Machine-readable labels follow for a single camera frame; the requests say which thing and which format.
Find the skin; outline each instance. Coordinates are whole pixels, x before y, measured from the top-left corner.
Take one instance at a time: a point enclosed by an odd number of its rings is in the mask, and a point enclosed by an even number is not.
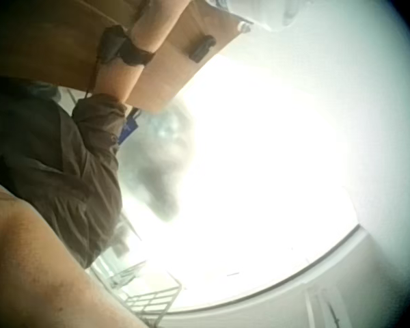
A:
[[[188,3],[154,0],[133,42],[155,52]],[[142,70],[121,59],[103,66],[94,93],[124,102]],[[92,281],[30,204],[0,186],[0,327],[146,326]]]

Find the wooden table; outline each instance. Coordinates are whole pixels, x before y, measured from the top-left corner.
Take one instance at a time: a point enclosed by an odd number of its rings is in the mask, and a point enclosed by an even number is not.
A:
[[[105,27],[130,27],[141,0],[24,0],[0,10],[0,75],[86,90]],[[146,67],[127,103],[161,110],[238,35],[238,19],[195,0]],[[188,56],[206,35],[217,44],[200,62]]]

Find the shirt sleeve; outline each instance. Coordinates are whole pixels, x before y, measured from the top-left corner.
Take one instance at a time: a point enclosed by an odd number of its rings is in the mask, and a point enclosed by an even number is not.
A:
[[[118,168],[115,155],[126,123],[125,111],[126,107],[114,98],[97,94],[79,100],[72,114],[87,150],[113,171]]]

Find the dark brown shirt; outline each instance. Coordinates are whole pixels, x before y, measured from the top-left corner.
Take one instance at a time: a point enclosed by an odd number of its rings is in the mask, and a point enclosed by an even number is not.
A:
[[[84,268],[120,216],[124,123],[124,105],[105,95],[80,100],[70,117],[52,100],[0,92],[0,183],[40,212]]]

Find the white wall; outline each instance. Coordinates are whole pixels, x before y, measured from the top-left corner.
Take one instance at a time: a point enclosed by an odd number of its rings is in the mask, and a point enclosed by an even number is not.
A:
[[[291,28],[253,31],[223,54],[312,94],[341,131],[344,186],[369,235],[350,241],[358,245],[315,284],[337,288],[352,327],[385,327],[410,297],[410,35],[383,2],[318,1]],[[306,286],[290,287],[219,310],[167,315],[163,326],[309,327]]]

